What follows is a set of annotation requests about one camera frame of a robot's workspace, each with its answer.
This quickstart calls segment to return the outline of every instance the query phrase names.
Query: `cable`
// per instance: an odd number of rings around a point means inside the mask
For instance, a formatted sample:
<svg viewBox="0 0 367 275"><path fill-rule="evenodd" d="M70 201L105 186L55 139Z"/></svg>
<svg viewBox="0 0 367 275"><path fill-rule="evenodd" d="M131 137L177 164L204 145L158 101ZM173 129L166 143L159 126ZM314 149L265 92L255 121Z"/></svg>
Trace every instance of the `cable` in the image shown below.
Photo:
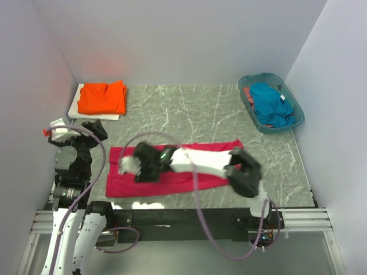
<svg viewBox="0 0 367 275"><path fill-rule="evenodd" d="M107 253L107 254L118 254L118 253L126 252L126 251L132 249L135 245L137 245L137 243L140 239L140 234L139 234L139 231L137 231L137 229L132 228L132 227L114 227L114 228L106 229L106 230L103 230L103 231L115 231L115 230L134 231L135 234L136 234L136 239L135 239L134 243L132 245L130 245L128 248L125 248L125 249L122 249L122 250L117 250L117 251L109 251L109 250L104 250L100 247L96 247L97 250L99 250L103 253Z"/></svg>
<svg viewBox="0 0 367 275"><path fill-rule="evenodd" d="M141 133L139 135L136 135L134 136L132 139L130 139L126 145L123 147L121 153L120 153L120 165L122 165L122 157L123 157L123 154L125 152L125 149L130 145L130 143L132 141L134 141L135 139L139 138L139 137L142 137L142 136L149 136L149 135L158 135L158 136L163 136L169 140L171 140L171 142L173 142L174 144L180 146L180 142L177 141L176 138L174 138L173 136L169 135L169 134L166 134L166 133L161 133L161 132L146 132L146 133ZM278 239L278 236L280 235L280 215L279 215L279 210L278 208L276 207L276 205L274 204L274 202L270 199L266 199L264 201L264 205L263 205L263 209L261 211L261 219L260 219L260 224L259 224L259 230L257 232L257 236L256 236L256 239L255 239L255 242L253 243L253 246L251 247L251 249L242 257L232 257L232 256L229 256L226 254L226 252L224 252L220 247L219 245L217 244L217 242L214 240L213 236L212 236L212 233L210 232L210 229L208 227L208 224L205 220L205 217L204 217L204 214L202 212L202 209L201 209L201 206L200 206L200 195L199 195L199 184L198 184L198 175L197 175L197 171L196 171L196 166L195 164L193 163L193 161L191 160L191 158L189 158L188 154L186 154L186 156L188 157L188 159L190 160L190 163L193 167L193 183L194 183L194 198L195 198L195 205L196 205L196 212L197 212L197 215L199 217L199 221L201 223L201 226L204 230L204 233L205 235L207 236L207 238L210 240L210 242L212 243L212 245L217 248L219 250L219 252L227 259L230 259L232 261L242 261L244 259L246 259L248 256L251 255L251 253L255 250L256 248L256 245L257 243L259 242L259 239L260 239L260 235L261 235L261 230L263 228L263 222L264 222L264 213L265 213L265 208L266 208L266 204L267 202L269 201L270 204L273 205L275 211L276 211L276 214L278 216L278 233L274 239L274 241L272 242L272 244L270 244L267 248L269 248L270 246L272 246L274 244L274 242Z"/></svg>
<svg viewBox="0 0 367 275"><path fill-rule="evenodd" d="M58 126L52 126L49 127L45 130L45 132L50 132L54 129L60 129L60 128L66 128L66 129L71 129L74 131L78 131L78 132L83 132L88 134L89 136L91 136L96 142L98 142L98 144L101 146L102 149L102 155L103 155L103 160L102 160L102 165L100 170L98 171L96 177L94 178L94 180L91 182L91 184L79 195L79 197L77 197L74 202L70 205L68 211L65 213L63 219L61 220L60 223L60 227L58 228L58 232L59 234L56 237L56 241L55 241L55 249L52 255L52 260L51 260L51 265L50 265L50 272L49 274L52 275L55 265L56 265L56 260L57 260L57 254L58 254L58 249L60 248L60 242L61 242L61 236L63 233L63 229L65 226L65 223L67 221L67 218L69 217L71 211L74 209L74 207L78 204L78 202L82 199L82 197L88 193L91 188L93 187L93 185L97 182L97 180L99 179L99 177L101 176L102 172L103 172L103 168L104 165L106 164L106 149L103 146L103 143L101 142L101 140L96 137L90 130L82 128L82 127L77 127L77 126L71 126L71 125L58 125Z"/></svg>

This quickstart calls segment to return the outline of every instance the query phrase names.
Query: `table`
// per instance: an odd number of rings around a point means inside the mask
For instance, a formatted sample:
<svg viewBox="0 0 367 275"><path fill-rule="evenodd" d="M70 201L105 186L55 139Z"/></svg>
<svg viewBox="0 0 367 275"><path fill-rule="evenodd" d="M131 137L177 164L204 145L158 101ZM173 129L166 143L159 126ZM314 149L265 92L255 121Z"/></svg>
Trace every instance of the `table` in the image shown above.
<svg viewBox="0 0 367 275"><path fill-rule="evenodd" d="M76 120L80 125L84 120ZM124 146L138 133L162 131L181 143L213 143L241 140L262 166L268 196L281 207L314 207L313 194L293 132L263 134L253 124L237 85L129 85L127 114L119 121L102 121L108 133L104 171L89 201L113 202L116 209L192 209L193 194L157 197L106 198L108 155L111 146ZM140 138L151 144L172 144L162 137ZM101 150L92 149L92 177L101 165ZM231 186L200 191L203 208L246 207L246 199Z"/></svg>

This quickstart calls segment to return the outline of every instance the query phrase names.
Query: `white wall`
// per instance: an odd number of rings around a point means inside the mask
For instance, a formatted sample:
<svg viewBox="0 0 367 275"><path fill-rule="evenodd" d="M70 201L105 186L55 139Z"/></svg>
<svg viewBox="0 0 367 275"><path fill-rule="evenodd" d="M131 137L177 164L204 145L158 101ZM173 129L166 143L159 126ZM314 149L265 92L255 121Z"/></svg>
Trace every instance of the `white wall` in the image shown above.
<svg viewBox="0 0 367 275"><path fill-rule="evenodd" d="M349 274L367 271L367 2L329 0L286 84L306 117L296 139Z"/></svg>
<svg viewBox="0 0 367 275"><path fill-rule="evenodd" d="M15 274L52 185L42 129L66 114L76 83L30 1L0 1L0 37L0 273Z"/></svg>
<svg viewBox="0 0 367 275"><path fill-rule="evenodd" d="M326 0L33 0L79 82L285 78Z"/></svg>

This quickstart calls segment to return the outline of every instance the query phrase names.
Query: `blue cloth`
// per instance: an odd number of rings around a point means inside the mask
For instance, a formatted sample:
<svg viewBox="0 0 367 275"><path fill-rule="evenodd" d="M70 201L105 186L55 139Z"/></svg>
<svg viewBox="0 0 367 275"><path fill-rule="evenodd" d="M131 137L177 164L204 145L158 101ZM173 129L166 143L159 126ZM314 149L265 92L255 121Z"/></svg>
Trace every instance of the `blue cloth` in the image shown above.
<svg viewBox="0 0 367 275"><path fill-rule="evenodd" d="M287 100L282 100L280 93L266 83L255 83L250 86L250 95L259 121L273 127L284 127L294 122L293 108Z"/></svg>

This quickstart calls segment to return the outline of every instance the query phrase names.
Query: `orange cloth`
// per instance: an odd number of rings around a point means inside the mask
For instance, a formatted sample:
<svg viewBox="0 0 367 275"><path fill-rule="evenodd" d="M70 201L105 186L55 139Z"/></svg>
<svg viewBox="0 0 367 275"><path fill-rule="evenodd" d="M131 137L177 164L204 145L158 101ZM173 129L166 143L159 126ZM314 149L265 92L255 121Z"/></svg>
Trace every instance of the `orange cloth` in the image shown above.
<svg viewBox="0 0 367 275"><path fill-rule="evenodd" d="M78 113L85 115L126 114L126 86L122 81L85 83L80 90Z"/></svg>

